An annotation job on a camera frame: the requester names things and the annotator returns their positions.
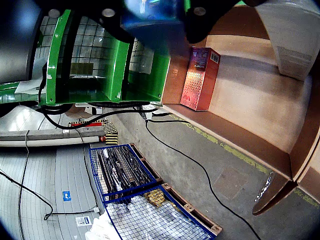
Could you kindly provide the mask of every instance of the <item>label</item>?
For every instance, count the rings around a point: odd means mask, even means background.
[[[71,201],[70,191],[63,191],[62,198],[64,202]]]
[[[75,222],[78,227],[92,225],[89,216],[78,216],[75,218]]]
[[[129,70],[136,73],[151,74],[155,52],[134,40]]]
[[[210,57],[210,59],[212,60],[212,61],[214,61],[215,63],[219,63],[219,56],[218,55],[216,55],[213,51],[211,52],[211,57]]]

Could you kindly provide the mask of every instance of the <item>wooden pallet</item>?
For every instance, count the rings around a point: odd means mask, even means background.
[[[179,193],[177,193],[168,183],[162,184],[162,187],[189,213],[191,214],[202,226],[218,235],[222,231],[222,227],[212,221],[210,218],[197,210],[190,202],[185,200]]]
[[[160,177],[160,175],[156,172],[156,170],[150,165],[150,163],[145,159],[145,157],[142,155],[142,153],[138,150],[136,145],[134,143],[130,143],[130,147],[135,152],[135,154],[138,156],[138,158],[141,160],[141,162],[144,164],[145,168],[149,170],[149,172],[152,174],[152,176],[155,178],[157,184],[162,184],[164,181]]]

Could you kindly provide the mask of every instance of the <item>wire mesh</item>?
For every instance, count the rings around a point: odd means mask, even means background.
[[[103,203],[156,183],[128,144],[90,148],[89,153],[92,173]]]
[[[113,64],[115,38],[100,24],[83,16],[77,30],[71,62],[71,78],[106,78],[106,66]]]
[[[122,240],[208,240],[216,236],[157,186],[115,199],[105,209]]]
[[[48,16],[44,16],[40,25],[40,38],[41,44],[35,50],[35,59],[39,58],[48,58],[50,45],[52,41],[52,37],[54,35],[54,31],[56,28],[58,18],[50,18]]]

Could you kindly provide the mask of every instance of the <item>white paper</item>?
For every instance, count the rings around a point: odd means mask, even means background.
[[[85,233],[86,240],[120,240],[105,211],[99,218],[93,219],[92,228]]]
[[[75,222],[78,227],[92,225],[89,216],[78,216],[75,218]]]
[[[47,60],[48,59],[46,57],[41,57],[34,60],[31,80],[19,82],[19,85],[14,92],[15,94],[38,94],[39,87],[43,79],[42,68],[46,64]],[[47,88],[44,87],[42,93],[45,94],[46,92]]]

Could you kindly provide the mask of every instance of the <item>metal rods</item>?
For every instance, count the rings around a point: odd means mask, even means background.
[[[140,160],[126,145],[97,149],[95,155],[102,171],[109,200],[124,197],[131,194],[126,190],[152,182]]]

